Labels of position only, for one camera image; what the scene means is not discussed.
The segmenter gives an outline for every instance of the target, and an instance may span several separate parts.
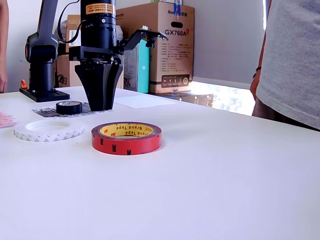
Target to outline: window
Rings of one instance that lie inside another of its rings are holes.
[[[262,0],[263,4],[263,30],[267,28],[267,0]]]

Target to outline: gray t-shirt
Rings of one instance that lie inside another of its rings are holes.
[[[320,0],[272,0],[257,97],[320,129]]]

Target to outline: person's hand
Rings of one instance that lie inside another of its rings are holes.
[[[261,69],[256,71],[255,76],[254,76],[253,81],[250,86],[250,92],[252,93],[254,100],[257,99],[257,88],[258,88],[258,84],[260,81],[260,75],[261,75]]]
[[[0,64],[0,94],[3,94],[7,90],[8,76],[5,65]]]

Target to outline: red object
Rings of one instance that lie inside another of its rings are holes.
[[[93,148],[105,154],[140,155],[161,147],[161,129],[147,123],[113,122],[99,125],[91,133]]]
[[[21,88],[22,89],[29,89],[29,87],[24,79],[21,80]]]

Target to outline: tape roll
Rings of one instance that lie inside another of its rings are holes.
[[[84,132],[80,122],[68,119],[47,119],[17,124],[13,134],[29,142],[57,142],[75,138]]]
[[[93,148],[106,154],[146,154],[161,146],[161,129],[147,123],[113,122],[99,125],[91,133]]]
[[[56,113],[62,115],[81,114],[83,104],[79,101],[61,101],[56,104]]]

